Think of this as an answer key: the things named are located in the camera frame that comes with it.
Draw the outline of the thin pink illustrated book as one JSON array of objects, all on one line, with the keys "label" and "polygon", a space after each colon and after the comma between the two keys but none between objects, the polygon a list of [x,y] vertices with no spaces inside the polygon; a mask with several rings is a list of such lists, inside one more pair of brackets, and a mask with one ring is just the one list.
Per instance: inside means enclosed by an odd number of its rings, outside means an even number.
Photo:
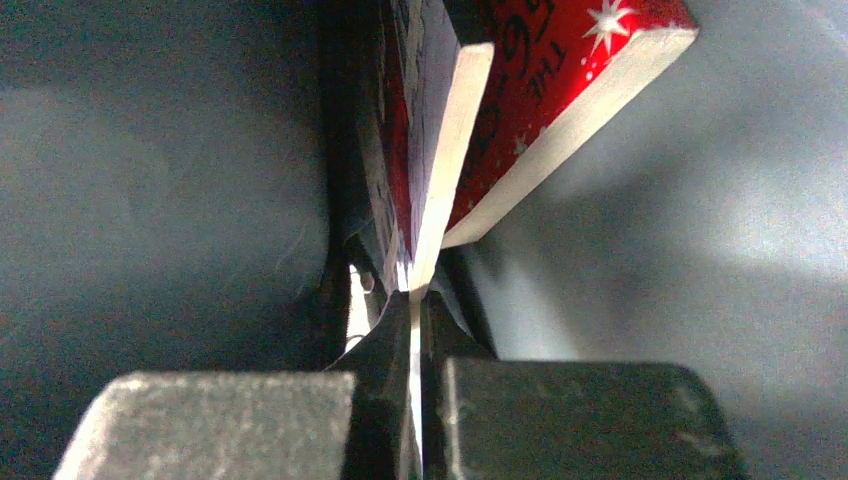
[{"label": "thin pink illustrated book", "polygon": [[377,329],[394,350],[391,475],[422,479],[426,384],[412,366],[428,356],[428,290],[495,43],[470,1],[370,1],[366,8],[357,133],[389,297]]}]

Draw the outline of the black backpack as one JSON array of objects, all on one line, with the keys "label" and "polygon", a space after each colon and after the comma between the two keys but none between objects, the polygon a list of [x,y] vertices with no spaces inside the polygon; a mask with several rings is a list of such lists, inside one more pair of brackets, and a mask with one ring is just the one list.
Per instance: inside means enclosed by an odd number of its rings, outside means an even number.
[{"label": "black backpack", "polygon": [[[847,5],[691,1],[694,44],[433,284],[497,356],[675,361],[754,479],[847,475]],[[320,370],[374,1],[1,5],[1,474],[136,370]]]}]

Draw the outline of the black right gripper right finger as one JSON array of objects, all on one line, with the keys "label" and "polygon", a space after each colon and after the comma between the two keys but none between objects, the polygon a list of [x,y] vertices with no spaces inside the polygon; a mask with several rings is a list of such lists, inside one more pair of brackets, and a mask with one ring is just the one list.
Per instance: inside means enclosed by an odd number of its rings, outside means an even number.
[{"label": "black right gripper right finger", "polygon": [[421,305],[428,479],[743,479],[714,395],[673,363],[495,358]]}]

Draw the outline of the red Treehouse paperback book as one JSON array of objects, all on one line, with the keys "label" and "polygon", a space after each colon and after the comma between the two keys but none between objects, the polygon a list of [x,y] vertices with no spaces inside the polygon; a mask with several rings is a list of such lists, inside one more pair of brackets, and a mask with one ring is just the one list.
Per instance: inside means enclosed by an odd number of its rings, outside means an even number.
[{"label": "red Treehouse paperback book", "polygon": [[678,0],[481,1],[494,59],[443,244],[481,239],[694,42]]}]

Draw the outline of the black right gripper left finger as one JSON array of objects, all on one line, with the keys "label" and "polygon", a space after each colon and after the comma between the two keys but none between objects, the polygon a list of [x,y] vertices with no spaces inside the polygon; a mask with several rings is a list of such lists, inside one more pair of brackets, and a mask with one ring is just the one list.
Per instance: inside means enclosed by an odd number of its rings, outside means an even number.
[{"label": "black right gripper left finger", "polygon": [[407,479],[410,302],[320,373],[133,373],[90,404],[59,479]]}]

